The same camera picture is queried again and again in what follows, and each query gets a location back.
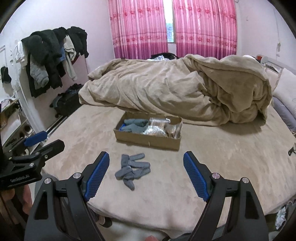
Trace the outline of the pink curtain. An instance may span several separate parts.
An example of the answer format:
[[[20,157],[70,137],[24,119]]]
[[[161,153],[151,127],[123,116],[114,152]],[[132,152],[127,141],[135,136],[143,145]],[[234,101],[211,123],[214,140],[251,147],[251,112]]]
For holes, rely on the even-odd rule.
[[[168,52],[163,1],[108,1],[116,58],[148,59]]]
[[[237,53],[234,1],[172,1],[178,57],[187,54],[222,59]]]

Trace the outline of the grey knitted glove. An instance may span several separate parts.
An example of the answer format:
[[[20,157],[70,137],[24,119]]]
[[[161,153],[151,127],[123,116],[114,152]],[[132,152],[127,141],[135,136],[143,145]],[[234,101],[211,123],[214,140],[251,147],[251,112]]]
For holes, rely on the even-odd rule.
[[[135,190],[133,180],[139,179],[151,172],[149,162],[140,162],[145,157],[144,153],[129,156],[121,155],[121,169],[115,173],[117,180],[122,180],[126,187]]]
[[[147,127],[149,126],[149,120],[138,118],[125,119],[123,123],[126,124],[125,132],[128,133],[142,134],[146,131]]]

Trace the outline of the pile of hanging clothes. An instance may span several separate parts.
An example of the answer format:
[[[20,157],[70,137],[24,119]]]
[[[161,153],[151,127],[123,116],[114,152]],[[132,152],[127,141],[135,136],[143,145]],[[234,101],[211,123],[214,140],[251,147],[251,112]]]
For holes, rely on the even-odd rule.
[[[89,56],[87,37],[85,30],[72,26],[36,31],[18,42],[16,62],[26,70],[31,97],[62,87],[65,75],[78,79],[73,64]]]

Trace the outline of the bag of white beads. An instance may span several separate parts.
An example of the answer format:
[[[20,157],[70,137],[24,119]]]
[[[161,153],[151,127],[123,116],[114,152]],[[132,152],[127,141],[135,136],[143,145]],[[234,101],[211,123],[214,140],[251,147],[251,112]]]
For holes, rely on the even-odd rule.
[[[144,135],[167,137],[165,127],[170,124],[171,121],[168,118],[150,118],[147,129],[143,132]]]

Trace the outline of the clear bag brown snacks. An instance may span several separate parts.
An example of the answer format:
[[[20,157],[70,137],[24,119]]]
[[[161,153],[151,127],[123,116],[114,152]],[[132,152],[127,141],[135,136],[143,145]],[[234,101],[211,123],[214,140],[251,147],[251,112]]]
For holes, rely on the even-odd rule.
[[[165,132],[169,138],[178,139],[181,136],[182,126],[183,126],[182,122],[177,123],[176,125],[167,124],[165,126]]]

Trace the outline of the black backpack on floor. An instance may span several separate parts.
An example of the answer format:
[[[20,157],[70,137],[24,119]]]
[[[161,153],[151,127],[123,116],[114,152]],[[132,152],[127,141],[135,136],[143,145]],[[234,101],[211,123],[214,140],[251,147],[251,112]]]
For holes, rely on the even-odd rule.
[[[79,107],[79,90],[83,87],[83,84],[73,84],[65,92],[58,94],[50,104],[50,108],[55,109],[55,118],[60,116],[70,116]]]

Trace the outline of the brown cardboard box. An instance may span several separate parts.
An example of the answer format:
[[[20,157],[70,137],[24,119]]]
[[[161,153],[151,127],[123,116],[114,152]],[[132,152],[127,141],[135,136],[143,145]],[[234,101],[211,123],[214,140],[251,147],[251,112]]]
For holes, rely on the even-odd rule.
[[[138,119],[146,119],[149,120],[150,118],[168,118],[170,119],[170,125],[176,125],[177,123],[182,122],[180,117],[163,115],[163,114],[152,114],[152,113],[144,113],[144,112],[130,112],[126,111],[121,119],[119,120],[118,124],[114,128],[114,134],[118,141],[126,142],[133,145],[140,145],[140,146],[147,146],[153,148],[160,148],[160,149],[168,149],[168,150],[179,150],[181,136],[178,139],[169,138],[167,137],[157,137],[157,136],[148,136],[138,133],[128,133],[119,131],[118,129],[121,127],[125,119],[130,118],[138,118]]]

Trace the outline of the black hat on wall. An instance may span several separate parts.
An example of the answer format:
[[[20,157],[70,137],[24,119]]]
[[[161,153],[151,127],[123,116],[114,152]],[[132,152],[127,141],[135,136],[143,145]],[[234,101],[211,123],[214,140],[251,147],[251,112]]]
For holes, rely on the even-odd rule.
[[[1,68],[1,80],[2,80],[2,83],[6,83],[6,84],[11,83],[11,77],[9,75],[9,69],[6,66],[3,66]]]

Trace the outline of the left pink curtain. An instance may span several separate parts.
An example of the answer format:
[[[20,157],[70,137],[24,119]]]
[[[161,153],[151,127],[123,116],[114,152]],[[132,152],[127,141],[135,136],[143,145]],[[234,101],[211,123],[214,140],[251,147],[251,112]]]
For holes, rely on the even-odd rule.
[[[116,58],[148,59],[168,52],[163,1],[108,1]]]

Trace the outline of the dark clothes behind duvet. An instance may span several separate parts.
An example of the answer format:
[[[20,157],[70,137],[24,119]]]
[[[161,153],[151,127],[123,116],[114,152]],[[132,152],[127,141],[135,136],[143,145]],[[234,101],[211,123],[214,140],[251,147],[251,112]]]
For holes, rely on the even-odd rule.
[[[161,60],[169,59],[169,60],[174,60],[174,59],[178,59],[178,57],[175,54],[173,54],[173,53],[163,52],[163,53],[151,55],[150,59],[161,59]]]

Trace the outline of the grey bed headboard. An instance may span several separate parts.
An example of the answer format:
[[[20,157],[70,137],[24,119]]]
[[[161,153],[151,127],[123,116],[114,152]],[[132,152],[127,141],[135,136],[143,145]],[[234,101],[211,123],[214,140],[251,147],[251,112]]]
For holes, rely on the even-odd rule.
[[[263,55],[257,55],[255,59],[260,63],[263,70],[267,74],[277,75],[278,77],[280,77],[283,70],[287,69],[288,71],[290,71],[292,74],[295,75],[295,70],[293,68],[273,58],[263,56]]]

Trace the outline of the shoe rack shelf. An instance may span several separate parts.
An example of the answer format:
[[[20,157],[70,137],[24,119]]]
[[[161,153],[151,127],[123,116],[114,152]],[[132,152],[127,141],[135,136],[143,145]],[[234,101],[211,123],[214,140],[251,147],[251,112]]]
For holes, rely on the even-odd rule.
[[[16,98],[1,99],[1,143],[3,148],[35,134]]]

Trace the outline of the right pink curtain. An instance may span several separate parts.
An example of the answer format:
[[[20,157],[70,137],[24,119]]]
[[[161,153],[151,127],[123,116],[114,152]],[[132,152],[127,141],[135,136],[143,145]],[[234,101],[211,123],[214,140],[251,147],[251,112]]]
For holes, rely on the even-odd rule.
[[[237,53],[234,1],[172,1],[178,57],[187,54],[222,59]]]

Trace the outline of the beige rumpled duvet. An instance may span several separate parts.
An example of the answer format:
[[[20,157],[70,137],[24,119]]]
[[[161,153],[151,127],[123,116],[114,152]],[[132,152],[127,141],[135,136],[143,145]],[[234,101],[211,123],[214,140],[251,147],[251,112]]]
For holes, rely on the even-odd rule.
[[[174,115],[205,126],[267,118],[272,96],[260,64],[237,55],[114,59],[89,73],[79,91],[81,104]]]

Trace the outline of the grey pillow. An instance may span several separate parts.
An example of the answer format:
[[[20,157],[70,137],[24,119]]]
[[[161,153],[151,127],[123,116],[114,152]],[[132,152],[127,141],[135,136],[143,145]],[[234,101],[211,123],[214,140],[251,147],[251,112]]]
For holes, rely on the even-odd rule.
[[[287,125],[291,132],[295,133],[296,120],[285,105],[276,97],[273,97],[273,108],[280,115],[283,122]]]

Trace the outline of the person's left shoe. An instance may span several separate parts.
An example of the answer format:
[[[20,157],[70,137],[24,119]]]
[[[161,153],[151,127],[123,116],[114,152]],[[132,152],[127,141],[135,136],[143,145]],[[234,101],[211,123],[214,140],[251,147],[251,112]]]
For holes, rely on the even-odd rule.
[[[112,226],[112,220],[109,217],[105,217],[105,216],[99,216],[98,221],[99,225],[105,227],[105,228],[109,228]]]

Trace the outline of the white floral pillow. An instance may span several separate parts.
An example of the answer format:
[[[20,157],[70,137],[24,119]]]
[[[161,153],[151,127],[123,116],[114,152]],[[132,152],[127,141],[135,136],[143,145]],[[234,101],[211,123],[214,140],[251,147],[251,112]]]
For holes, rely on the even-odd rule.
[[[279,99],[295,118],[296,81],[295,75],[283,69],[273,95]]]

